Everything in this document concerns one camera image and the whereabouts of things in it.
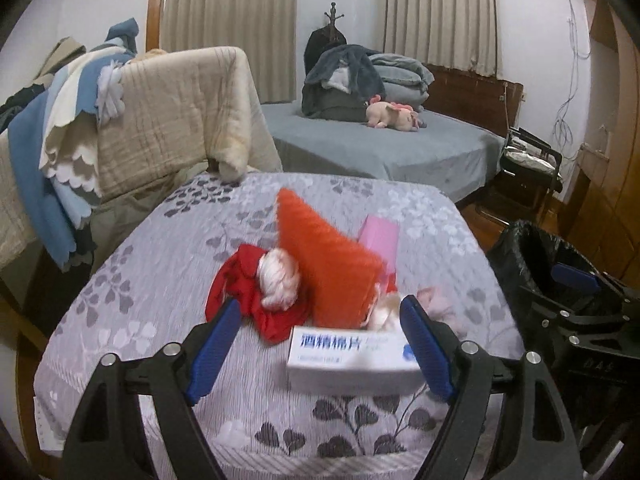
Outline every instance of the orange pillow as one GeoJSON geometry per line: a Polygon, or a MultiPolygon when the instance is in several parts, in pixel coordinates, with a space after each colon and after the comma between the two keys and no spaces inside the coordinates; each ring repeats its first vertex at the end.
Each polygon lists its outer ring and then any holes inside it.
{"type": "Polygon", "coordinates": [[[357,329],[376,299],[382,259],[341,234],[290,189],[278,193],[280,247],[300,265],[314,325],[357,329]]]}

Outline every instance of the wooden cabinet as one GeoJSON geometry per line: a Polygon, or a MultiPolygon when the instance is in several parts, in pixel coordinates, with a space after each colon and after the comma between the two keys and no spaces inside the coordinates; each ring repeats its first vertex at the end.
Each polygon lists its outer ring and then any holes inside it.
{"type": "Polygon", "coordinates": [[[594,176],[566,238],[598,267],[640,286],[640,52],[612,13],[620,60],[620,104],[609,161],[594,176]]]}

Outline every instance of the beige quilt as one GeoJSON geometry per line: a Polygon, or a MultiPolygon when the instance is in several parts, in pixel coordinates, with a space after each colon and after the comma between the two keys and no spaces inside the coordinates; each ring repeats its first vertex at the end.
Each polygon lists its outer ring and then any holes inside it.
{"type": "MultiPolygon", "coordinates": [[[[215,160],[225,180],[249,166],[282,171],[245,53],[235,47],[175,52],[127,64],[126,111],[97,131],[103,202],[215,160]]],[[[0,134],[0,269],[36,239],[0,134]]]]}

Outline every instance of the alcohol wipes box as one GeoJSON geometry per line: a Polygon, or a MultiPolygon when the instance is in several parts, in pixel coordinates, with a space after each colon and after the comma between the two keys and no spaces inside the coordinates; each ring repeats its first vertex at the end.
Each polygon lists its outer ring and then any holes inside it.
{"type": "Polygon", "coordinates": [[[424,384],[396,332],[294,327],[287,373],[292,391],[326,396],[410,395],[424,384]]]}

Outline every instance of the wooden headboard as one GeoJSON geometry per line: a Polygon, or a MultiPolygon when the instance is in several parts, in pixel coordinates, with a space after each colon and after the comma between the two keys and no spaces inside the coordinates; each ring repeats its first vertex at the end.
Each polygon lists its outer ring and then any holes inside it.
{"type": "Polygon", "coordinates": [[[429,98],[423,104],[427,110],[475,124],[501,137],[507,136],[507,119],[501,99],[505,85],[509,126],[515,125],[524,86],[441,66],[428,65],[428,69],[435,81],[429,86],[429,98]]]}

